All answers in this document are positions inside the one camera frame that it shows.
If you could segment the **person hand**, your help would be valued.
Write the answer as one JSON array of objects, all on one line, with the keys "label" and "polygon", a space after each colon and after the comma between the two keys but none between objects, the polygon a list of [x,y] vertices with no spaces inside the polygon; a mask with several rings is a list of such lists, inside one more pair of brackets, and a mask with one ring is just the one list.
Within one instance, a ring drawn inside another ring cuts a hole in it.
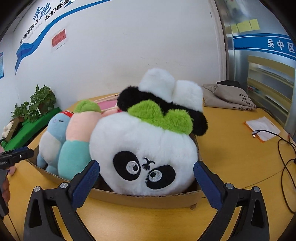
[{"label": "person hand", "polygon": [[8,175],[13,176],[16,171],[16,166],[13,165],[6,170],[1,170],[1,196],[3,197],[6,204],[8,204],[11,193],[10,193],[10,183],[8,180]]}]

